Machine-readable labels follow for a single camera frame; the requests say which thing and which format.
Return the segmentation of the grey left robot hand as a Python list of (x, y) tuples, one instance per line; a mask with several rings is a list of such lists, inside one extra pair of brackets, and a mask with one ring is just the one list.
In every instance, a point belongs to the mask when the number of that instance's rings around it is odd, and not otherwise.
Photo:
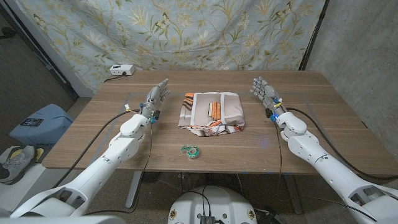
[(160, 110), (162, 102), (169, 95), (167, 89), (168, 82), (169, 79), (166, 78), (148, 92), (146, 100), (142, 103), (141, 115), (150, 118), (156, 111)]

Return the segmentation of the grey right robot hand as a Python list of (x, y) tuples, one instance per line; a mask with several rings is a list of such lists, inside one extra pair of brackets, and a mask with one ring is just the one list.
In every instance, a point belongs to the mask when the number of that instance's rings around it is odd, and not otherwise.
[(253, 79), (253, 86), (250, 92), (258, 97), (266, 109), (266, 116), (275, 121), (287, 110), (278, 92), (261, 76)]

